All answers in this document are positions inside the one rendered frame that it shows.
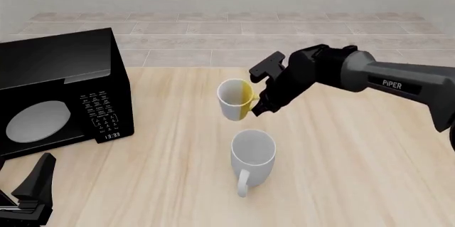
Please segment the yellow and white mug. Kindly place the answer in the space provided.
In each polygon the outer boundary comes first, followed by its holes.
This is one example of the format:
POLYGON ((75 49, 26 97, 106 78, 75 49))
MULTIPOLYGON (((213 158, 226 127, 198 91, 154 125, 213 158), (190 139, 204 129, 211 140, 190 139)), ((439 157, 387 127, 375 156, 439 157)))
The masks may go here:
POLYGON ((253 87, 243 79, 227 79, 217 89, 217 97, 222 114, 232 121, 243 120, 254 107, 252 103, 259 100, 253 87))

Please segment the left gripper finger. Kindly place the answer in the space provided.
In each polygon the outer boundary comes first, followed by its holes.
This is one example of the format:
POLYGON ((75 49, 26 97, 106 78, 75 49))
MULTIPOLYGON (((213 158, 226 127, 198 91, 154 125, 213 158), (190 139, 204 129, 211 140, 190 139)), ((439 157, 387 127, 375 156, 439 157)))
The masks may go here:
POLYGON ((56 158, 46 152, 38 160, 31 173, 11 194, 19 201, 52 203, 52 181, 56 158))

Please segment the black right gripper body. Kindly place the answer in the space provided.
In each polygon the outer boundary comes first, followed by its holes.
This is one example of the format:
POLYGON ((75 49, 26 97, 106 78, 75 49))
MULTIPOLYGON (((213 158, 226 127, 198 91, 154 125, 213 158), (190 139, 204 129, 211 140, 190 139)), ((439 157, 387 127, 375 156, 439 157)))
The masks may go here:
POLYGON ((309 65, 289 64, 274 81, 272 101, 288 105, 314 84, 314 69, 309 65))

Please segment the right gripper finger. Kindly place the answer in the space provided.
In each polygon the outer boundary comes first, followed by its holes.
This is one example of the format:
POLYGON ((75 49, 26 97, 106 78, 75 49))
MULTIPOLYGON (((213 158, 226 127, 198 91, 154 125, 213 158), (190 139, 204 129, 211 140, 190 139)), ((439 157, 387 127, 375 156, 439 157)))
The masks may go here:
POLYGON ((279 102, 279 83, 277 77, 268 77, 265 88, 260 92, 261 102, 279 102))
POLYGON ((282 107, 289 104, 289 100, 282 100, 281 98, 261 97, 257 104, 252 108, 252 113, 258 117, 262 113, 272 112, 276 113, 282 107))

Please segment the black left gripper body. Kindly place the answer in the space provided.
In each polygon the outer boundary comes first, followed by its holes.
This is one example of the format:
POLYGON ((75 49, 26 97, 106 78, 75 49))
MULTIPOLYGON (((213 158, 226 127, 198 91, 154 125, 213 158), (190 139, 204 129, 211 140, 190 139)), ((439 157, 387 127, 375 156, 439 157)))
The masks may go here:
POLYGON ((45 194, 35 201, 19 200, 14 203, 0 190, 0 227, 42 227, 53 212, 53 197, 45 194))

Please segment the black microwave oven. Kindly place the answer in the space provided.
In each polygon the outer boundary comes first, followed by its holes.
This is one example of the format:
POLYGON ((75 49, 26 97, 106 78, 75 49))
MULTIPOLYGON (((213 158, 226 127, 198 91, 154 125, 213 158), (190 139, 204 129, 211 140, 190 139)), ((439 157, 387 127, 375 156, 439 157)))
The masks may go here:
POLYGON ((93 139, 134 134, 129 77, 111 28, 0 43, 0 156, 14 159, 93 139), (48 137, 12 119, 44 102, 62 105, 68 120, 48 137))

